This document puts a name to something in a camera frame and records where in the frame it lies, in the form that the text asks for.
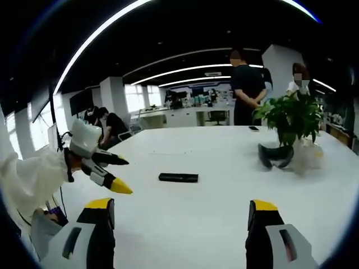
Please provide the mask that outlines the person's left hand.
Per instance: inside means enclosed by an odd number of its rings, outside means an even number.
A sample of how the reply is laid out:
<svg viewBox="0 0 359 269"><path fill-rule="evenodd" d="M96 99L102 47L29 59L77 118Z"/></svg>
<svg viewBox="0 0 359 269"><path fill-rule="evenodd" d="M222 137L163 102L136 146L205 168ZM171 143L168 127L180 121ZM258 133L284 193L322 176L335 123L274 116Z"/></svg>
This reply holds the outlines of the person's left hand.
<svg viewBox="0 0 359 269"><path fill-rule="evenodd" d="M81 170L82 157L78 155L69 154L68 163L70 167L70 173L73 174L74 172Z"/></svg>

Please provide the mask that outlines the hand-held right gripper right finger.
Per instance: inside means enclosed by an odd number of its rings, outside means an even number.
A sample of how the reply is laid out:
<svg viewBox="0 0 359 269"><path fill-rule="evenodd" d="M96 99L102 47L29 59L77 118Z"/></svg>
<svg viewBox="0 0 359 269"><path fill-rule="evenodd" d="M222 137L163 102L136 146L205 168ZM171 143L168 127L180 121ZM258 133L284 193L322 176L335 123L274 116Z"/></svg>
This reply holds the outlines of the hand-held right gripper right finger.
<svg viewBox="0 0 359 269"><path fill-rule="evenodd" d="M270 202L250 201L247 232L247 268L319 267L309 241Z"/></svg>

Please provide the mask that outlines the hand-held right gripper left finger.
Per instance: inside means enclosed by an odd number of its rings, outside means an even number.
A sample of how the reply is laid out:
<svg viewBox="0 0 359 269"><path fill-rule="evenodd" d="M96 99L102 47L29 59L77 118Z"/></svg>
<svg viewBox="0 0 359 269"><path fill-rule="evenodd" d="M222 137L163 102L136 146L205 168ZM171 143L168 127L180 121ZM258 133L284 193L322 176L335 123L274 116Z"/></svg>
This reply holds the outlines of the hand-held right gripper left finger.
<svg viewBox="0 0 359 269"><path fill-rule="evenodd" d="M75 222L52 235L40 259L42 268L113 268L114 199L89 202Z"/></svg>

